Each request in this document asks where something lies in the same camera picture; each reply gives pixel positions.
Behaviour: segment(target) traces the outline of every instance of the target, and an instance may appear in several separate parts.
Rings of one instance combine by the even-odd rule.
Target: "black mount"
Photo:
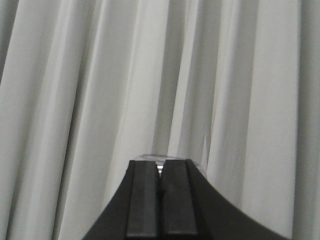
[[[129,162],[83,240],[286,240],[229,203],[189,160]]]

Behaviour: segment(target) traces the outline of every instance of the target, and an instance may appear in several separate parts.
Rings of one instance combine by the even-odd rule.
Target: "black plastic object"
[[[286,240],[219,194],[189,160],[129,162],[83,240]]]
[[[127,239],[156,239],[159,236],[159,174],[152,161],[136,161],[130,208],[127,220]]]
[[[133,160],[129,162],[119,188],[83,240],[123,240],[125,238],[135,164]]]
[[[186,162],[168,160],[161,174],[161,233],[165,239],[196,239],[197,221]]]

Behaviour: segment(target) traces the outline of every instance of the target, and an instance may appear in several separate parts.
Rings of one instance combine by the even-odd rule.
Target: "pleated curtain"
[[[0,0],[0,240],[80,240],[147,153],[319,240],[319,24],[317,0]]]

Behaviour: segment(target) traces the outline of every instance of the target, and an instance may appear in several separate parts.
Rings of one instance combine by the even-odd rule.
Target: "transparent glass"
[[[155,162],[159,174],[161,175],[162,168],[164,167],[166,160],[186,160],[186,158],[178,157],[178,156],[168,156],[168,155],[160,155],[160,154],[142,154],[139,156],[136,156],[133,160],[136,161],[153,161]],[[202,166],[196,162],[194,162],[194,165],[198,168],[200,173],[207,178],[206,171],[202,168]]]

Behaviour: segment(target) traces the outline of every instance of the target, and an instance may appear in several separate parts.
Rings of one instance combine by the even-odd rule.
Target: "fabric drape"
[[[308,0],[0,0],[0,240],[81,239],[143,153],[191,158],[261,224],[320,239],[319,16]]]

